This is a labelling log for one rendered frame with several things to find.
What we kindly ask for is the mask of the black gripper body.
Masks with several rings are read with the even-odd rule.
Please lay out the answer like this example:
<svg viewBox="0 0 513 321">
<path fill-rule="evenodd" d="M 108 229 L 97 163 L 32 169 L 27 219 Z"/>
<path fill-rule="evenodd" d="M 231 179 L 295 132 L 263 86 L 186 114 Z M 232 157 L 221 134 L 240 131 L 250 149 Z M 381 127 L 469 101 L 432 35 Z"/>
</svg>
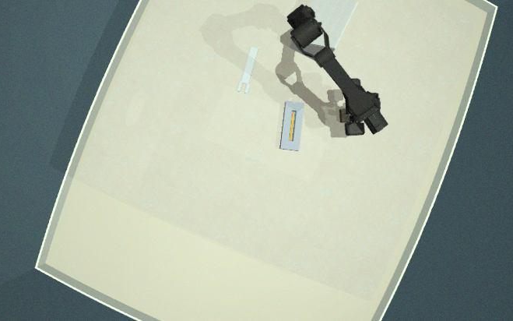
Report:
<svg viewBox="0 0 513 321">
<path fill-rule="evenodd" d="M 358 78 L 355 78 L 355 79 L 351 79 L 356 85 L 360 85 L 361 86 L 361 82 L 360 82 L 360 79 Z M 348 109 L 348 104 L 346 102 L 346 113 L 348 115 L 352 115 L 352 113 L 350 112 L 350 110 Z M 346 135 L 347 136 L 361 136 L 365 133 L 365 127 L 364 127 L 364 123 L 363 122 L 359 122 L 357 119 L 354 118 L 353 116 L 353 123 L 346 123 L 345 124 L 345 127 L 346 127 Z"/>
</svg>

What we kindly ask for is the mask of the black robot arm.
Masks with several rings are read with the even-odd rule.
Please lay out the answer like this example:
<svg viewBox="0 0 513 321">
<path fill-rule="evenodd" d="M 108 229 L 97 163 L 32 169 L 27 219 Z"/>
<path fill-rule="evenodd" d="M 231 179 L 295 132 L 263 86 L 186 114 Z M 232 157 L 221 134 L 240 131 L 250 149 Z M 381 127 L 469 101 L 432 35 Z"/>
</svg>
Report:
<svg viewBox="0 0 513 321">
<path fill-rule="evenodd" d="M 323 30 L 321 22 L 318 22 L 311 7 L 300 5 L 287 16 L 287 22 L 294 28 L 290 32 L 291 40 L 299 51 L 308 55 L 318 63 L 334 80 L 340 90 L 345 94 L 348 109 L 355 119 L 365 122 L 373 133 L 381 131 L 388 125 L 381 115 L 381 101 L 379 93 L 365 91 L 360 85 L 356 85 L 345 69 L 336 60 L 336 56 L 330 49 L 329 36 Z M 307 47 L 324 32 L 325 47 L 313 56 L 302 48 Z"/>
</svg>

